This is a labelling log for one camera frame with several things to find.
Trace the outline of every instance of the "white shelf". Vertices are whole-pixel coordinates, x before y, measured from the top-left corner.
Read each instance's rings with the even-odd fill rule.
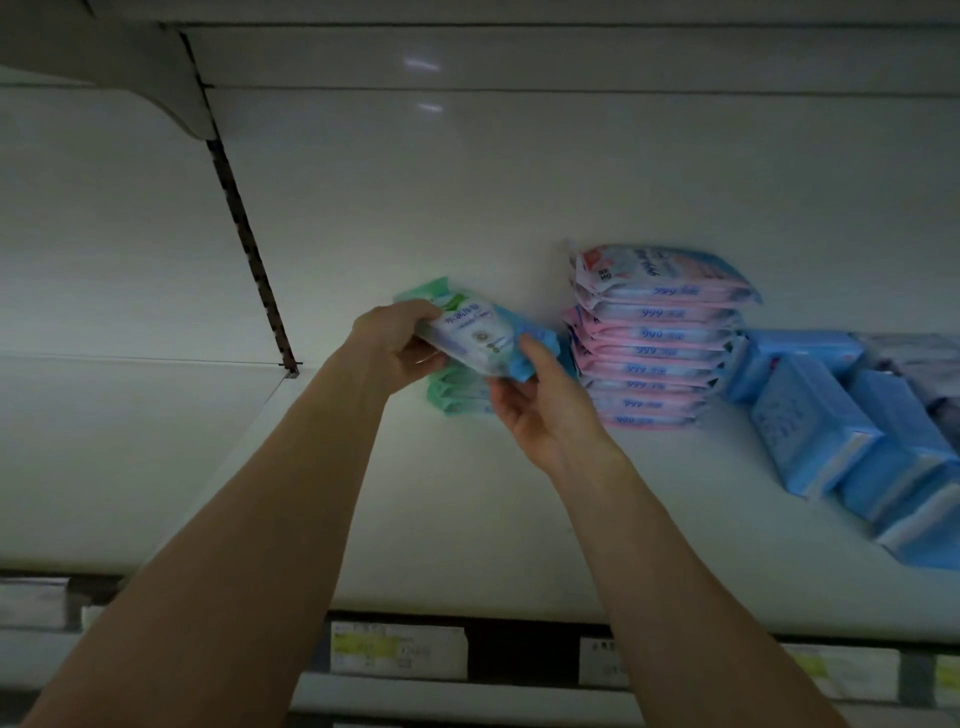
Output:
[[[0,117],[0,352],[280,361],[202,142],[126,91]]]
[[[135,570],[285,374],[0,356],[0,566]]]
[[[307,379],[280,385],[202,502]],[[717,402],[702,430],[615,437],[710,569],[769,629],[960,639],[960,573],[904,567],[835,500],[787,494],[739,408]],[[497,420],[447,418],[426,403],[422,385],[387,408],[334,607],[605,621],[549,481]]]
[[[546,324],[564,240],[726,257],[772,328],[956,328],[960,100],[211,92],[297,356],[451,275]]]

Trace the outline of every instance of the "yellow label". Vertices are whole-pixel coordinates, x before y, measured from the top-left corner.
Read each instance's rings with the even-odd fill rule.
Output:
[[[400,637],[389,635],[333,635],[333,651],[338,655],[362,655],[373,659],[377,657],[399,657]]]
[[[827,665],[824,663],[824,658],[822,658],[820,655],[792,653],[790,654],[790,657],[792,657],[797,665],[800,666],[800,669],[810,677],[829,677],[827,673]]]
[[[937,661],[937,687],[960,692],[960,669]]]

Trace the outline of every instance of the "left hand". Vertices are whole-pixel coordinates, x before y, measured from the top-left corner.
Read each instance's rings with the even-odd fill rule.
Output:
[[[378,306],[353,322],[344,348],[370,358],[389,396],[446,366],[446,354],[414,336],[418,321],[442,313],[424,299]]]

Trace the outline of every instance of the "hand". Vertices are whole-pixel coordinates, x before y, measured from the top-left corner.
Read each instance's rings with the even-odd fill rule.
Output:
[[[389,397],[446,365],[446,354],[414,336],[418,321],[442,313],[424,299],[378,306],[353,322],[344,350],[373,364],[376,381]]]
[[[556,483],[578,451],[607,442],[593,402],[568,375],[553,352],[522,334],[520,350],[537,370],[537,381],[490,379],[493,411],[530,461]]]

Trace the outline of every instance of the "forearm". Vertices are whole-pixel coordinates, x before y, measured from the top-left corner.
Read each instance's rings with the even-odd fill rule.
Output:
[[[121,593],[27,725],[271,725],[320,637],[386,396],[341,350]]]
[[[651,726],[842,726],[612,441],[554,478]]]

